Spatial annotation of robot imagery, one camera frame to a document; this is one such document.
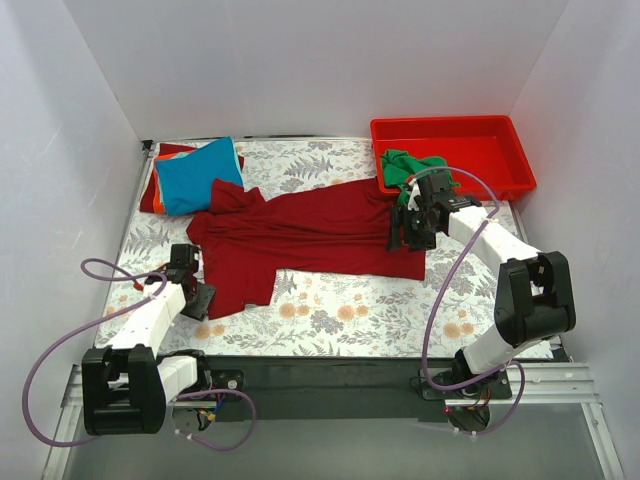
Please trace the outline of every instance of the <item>blue cloth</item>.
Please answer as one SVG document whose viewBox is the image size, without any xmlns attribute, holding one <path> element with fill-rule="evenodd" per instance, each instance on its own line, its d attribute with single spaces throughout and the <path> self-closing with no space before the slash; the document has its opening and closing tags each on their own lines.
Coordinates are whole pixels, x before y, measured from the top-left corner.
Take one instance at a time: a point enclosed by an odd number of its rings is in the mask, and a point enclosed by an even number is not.
<svg viewBox="0 0 640 480">
<path fill-rule="evenodd" d="M 211 142 L 186 157 L 157 162 L 156 171 L 167 215 L 208 210 L 216 179 L 244 186 L 231 137 Z"/>
</svg>

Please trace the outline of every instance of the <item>floral pattern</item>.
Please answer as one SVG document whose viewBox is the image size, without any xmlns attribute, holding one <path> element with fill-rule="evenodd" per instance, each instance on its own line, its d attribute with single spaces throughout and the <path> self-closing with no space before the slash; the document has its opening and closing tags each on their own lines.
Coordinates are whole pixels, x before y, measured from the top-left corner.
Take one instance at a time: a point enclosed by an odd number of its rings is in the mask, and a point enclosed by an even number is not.
<svg viewBox="0 0 640 480">
<path fill-rule="evenodd" d="M 201 147 L 207 142 L 184 143 Z M 265 199 L 375 176 L 368 140 L 238 141 L 236 148 L 245 158 L 246 188 L 259 187 Z M 150 157 L 157 151 L 156 145 Z M 516 233 L 509 204 L 501 206 L 498 221 Z M 191 216 L 134 212 L 118 265 L 132 273 L 158 268 L 167 261 L 172 243 L 189 241 L 185 230 L 190 221 Z M 270 306 L 248 306 L 235 315 L 202 323 L 180 317 L 161 351 L 196 348 L 209 355 L 419 356 L 427 316 L 461 250 L 456 241 L 439 236 L 438 248 L 426 255 L 423 282 L 280 270 Z M 495 288 L 489 269 L 469 255 L 440 306 L 429 344 L 431 355 L 452 357 L 493 324 Z M 106 310 L 115 312 L 139 299 L 140 293 L 130 283 L 114 283 Z M 123 315 L 101 325 L 96 344 L 104 346 L 126 318 Z M 548 342 L 543 342 L 521 357 L 552 355 Z"/>
</svg>

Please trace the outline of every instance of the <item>red plastic basket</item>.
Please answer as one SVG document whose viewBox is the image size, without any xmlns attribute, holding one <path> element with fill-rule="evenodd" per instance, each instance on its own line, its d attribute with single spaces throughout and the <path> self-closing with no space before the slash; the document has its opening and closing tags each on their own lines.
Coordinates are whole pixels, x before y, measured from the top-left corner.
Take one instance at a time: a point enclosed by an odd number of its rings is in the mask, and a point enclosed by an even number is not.
<svg viewBox="0 0 640 480">
<path fill-rule="evenodd" d="M 385 196 L 380 156 L 388 149 L 406 150 L 416 158 L 443 157 L 449 166 L 462 168 L 487 183 L 500 200 L 517 200 L 536 188 L 518 134 L 505 115 L 477 117 L 394 118 L 371 121 L 378 185 Z M 484 189 L 465 175 L 453 173 L 461 195 L 489 200 Z"/>
</svg>

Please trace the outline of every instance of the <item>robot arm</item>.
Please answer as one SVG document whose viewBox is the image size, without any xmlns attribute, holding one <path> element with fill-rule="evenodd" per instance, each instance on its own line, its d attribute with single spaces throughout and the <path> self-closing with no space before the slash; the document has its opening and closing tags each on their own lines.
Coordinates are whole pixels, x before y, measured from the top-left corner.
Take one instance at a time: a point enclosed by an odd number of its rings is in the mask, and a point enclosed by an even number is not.
<svg viewBox="0 0 640 480">
<path fill-rule="evenodd" d="M 85 429 L 91 435 L 156 433 L 162 427 L 167 402 L 178 393 L 207 385 L 199 351 L 176 352 L 157 362 L 158 349 L 179 314 L 202 320 L 215 289 L 198 283 L 198 249 L 173 245 L 162 271 L 168 283 L 153 299 L 135 310 L 104 348 L 92 348 L 82 359 Z M 157 285 L 148 279 L 143 290 L 153 296 Z"/>
<path fill-rule="evenodd" d="M 487 218 L 477 200 L 453 192 L 446 172 L 413 180 L 410 187 L 408 205 L 391 211 L 390 250 L 402 243 L 412 250 L 434 249 L 438 232 L 466 245 Z M 575 326 L 564 255 L 542 253 L 495 222 L 485 227 L 471 252 L 498 278 L 495 324 L 456 354 L 453 383 L 505 365 L 527 348 Z"/>
</svg>

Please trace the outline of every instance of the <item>white wall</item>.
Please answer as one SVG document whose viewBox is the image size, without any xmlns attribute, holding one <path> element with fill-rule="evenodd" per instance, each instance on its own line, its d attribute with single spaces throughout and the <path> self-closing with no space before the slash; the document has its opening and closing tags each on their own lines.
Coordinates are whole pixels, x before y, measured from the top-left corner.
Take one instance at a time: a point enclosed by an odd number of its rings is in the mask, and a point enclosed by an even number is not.
<svg viewBox="0 0 640 480">
<path fill-rule="evenodd" d="M 567 0 L 65 0 L 140 138 L 506 114 Z"/>
<path fill-rule="evenodd" d="M 531 240 L 570 261 L 576 329 L 628 478 L 640 477 L 640 5 L 571 0 L 512 118 L 538 180 Z"/>
<path fill-rule="evenodd" d="M 60 0 L 0 0 L 0 478 L 40 478 L 48 448 L 20 395 L 35 358 L 91 319 L 106 285 L 80 260 L 114 259 L 140 143 Z M 31 405 L 52 435 L 85 337 L 54 354 Z"/>
</svg>

